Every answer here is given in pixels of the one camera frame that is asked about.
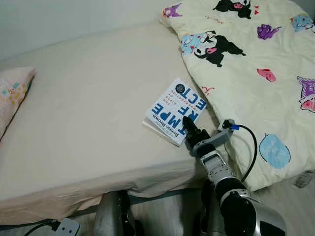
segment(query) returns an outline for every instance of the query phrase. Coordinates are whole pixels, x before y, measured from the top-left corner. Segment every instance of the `wall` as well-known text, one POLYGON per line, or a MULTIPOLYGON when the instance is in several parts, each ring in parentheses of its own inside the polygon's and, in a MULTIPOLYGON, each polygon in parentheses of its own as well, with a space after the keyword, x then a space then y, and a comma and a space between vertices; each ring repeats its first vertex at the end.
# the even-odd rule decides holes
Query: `wall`
MULTIPOLYGON (((314 17, 315 0, 294 0, 314 17)), ((0 0, 0 60, 91 32, 157 20, 176 0, 0 0)))

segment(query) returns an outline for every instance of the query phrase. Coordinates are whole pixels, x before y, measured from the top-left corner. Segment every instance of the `book cover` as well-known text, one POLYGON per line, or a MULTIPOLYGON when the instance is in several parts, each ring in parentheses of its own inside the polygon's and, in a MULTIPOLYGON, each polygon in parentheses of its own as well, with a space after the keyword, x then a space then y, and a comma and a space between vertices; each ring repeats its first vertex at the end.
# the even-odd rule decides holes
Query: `book cover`
POLYGON ((146 112, 143 124, 170 143, 180 146, 186 136, 183 117, 187 116, 195 122, 206 106, 198 93, 178 78, 146 112))

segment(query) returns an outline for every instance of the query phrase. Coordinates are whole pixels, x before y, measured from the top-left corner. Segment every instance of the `pillowcase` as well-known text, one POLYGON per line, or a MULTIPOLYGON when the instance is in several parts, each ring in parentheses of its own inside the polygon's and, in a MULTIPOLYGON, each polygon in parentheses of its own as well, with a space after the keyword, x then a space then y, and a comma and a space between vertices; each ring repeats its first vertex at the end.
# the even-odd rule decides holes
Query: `pillowcase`
POLYGON ((24 101, 34 75, 34 67, 0 71, 0 141, 24 101))

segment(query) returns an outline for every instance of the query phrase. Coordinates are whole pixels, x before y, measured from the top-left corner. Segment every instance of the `blanket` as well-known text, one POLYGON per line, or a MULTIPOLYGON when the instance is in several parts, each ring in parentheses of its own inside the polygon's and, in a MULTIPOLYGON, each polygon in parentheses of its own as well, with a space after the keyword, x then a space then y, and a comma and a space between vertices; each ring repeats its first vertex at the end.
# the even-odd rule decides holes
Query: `blanket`
MULTIPOLYGON (((250 127, 258 156, 252 191, 315 169, 315 33, 288 0, 185 0, 162 22, 181 42, 186 67, 220 121, 250 127)), ((252 137, 235 131, 226 149, 243 175, 252 137)))

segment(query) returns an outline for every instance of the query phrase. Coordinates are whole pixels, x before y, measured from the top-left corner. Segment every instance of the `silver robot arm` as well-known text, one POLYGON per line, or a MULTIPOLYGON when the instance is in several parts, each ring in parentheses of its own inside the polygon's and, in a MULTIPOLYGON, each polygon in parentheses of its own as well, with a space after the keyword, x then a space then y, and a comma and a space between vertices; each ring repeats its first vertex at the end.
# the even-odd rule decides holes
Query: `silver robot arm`
POLYGON ((282 217, 252 197, 251 192, 233 174, 230 166, 215 149, 232 135, 233 120, 226 120, 222 131, 210 138, 206 130, 198 129, 192 120, 184 117, 186 141, 192 154, 200 159, 213 183, 216 206, 210 207, 207 233, 209 236, 285 236, 282 217))

